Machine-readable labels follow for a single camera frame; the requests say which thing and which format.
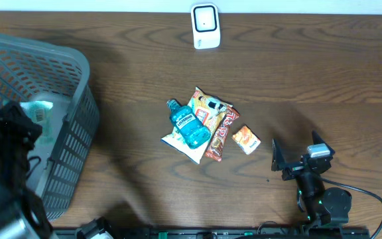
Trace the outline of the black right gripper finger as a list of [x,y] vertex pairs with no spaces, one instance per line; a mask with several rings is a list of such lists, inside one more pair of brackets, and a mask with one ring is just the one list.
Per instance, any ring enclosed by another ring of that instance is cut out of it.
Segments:
[[271,171],[282,171],[285,168],[286,162],[283,157],[281,148],[276,139],[272,140],[273,158],[271,163]]
[[312,140],[313,140],[313,145],[325,143],[331,151],[330,155],[335,154],[335,151],[319,136],[319,134],[316,131],[312,131]]

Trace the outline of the small orange snack packet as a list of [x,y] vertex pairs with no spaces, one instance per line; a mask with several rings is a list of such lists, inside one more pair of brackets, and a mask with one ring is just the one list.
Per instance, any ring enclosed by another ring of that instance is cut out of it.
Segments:
[[233,134],[232,139],[246,155],[252,154],[252,152],[254,152],[254,150],[261,144],[261,140],[246,125]]

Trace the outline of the orange red candy bar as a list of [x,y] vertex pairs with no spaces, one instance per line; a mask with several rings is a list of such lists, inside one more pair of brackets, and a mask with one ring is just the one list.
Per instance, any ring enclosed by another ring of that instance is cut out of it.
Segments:
[[232,107],[228,107],[225,117],[219,124],[214,136],[205,152],[205,156],[217,162],[222,160],[223,147],[232,123],[239,117],[239,113]]

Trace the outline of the blue Listerine mouthwash bottle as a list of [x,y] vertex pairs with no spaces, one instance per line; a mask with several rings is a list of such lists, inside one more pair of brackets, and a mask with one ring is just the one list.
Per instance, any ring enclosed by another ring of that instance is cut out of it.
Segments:
[[166,104],[170,110],[169,120],[189,148],[196,149],[210,139],[210,130],[197,118],[190,106],[182,106],[175,99]]

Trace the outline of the yellow white snack bag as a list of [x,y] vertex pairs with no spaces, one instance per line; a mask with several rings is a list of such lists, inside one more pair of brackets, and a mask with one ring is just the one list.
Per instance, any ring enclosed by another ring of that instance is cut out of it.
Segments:
[[191,159],[194,163],[198,164],[204,156],[219,124],[225,117],[227,108],[232,107],[232,105],[215,96],[205,94],[200,88],[195,88],[195,92],[189,102],[182,106],[186,105],[193,109],[197,118],[210,130],[210,139],[200,147],[191,149],[187,146],[184,138],[179,134],[178,130],[173,126],[172,133],[162,137],[161,141],[185,154],[185,156]]

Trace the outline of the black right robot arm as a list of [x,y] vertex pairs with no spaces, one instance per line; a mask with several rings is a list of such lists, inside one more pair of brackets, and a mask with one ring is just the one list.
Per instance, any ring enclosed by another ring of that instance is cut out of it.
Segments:
[[324,186],[320,176],[331,168],[335,151],[315,132],[312,132],[313,144],[306,153],[295,162],[286,162],[280,145],[272,140],[272,171],[280,171],[282,180],[295,180],[298,187],[299,206],[307,213],[315,227],[341,226],[349,222],[352,195],[347,190]]

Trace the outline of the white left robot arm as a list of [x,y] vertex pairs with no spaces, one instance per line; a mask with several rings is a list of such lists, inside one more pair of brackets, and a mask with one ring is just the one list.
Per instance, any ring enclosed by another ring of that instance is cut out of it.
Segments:
[[0,238],[113,238],[99,218],[77,229],[53,229],[40,197],[26,186],[29,151],[42,133],[17,102],[0,109]]

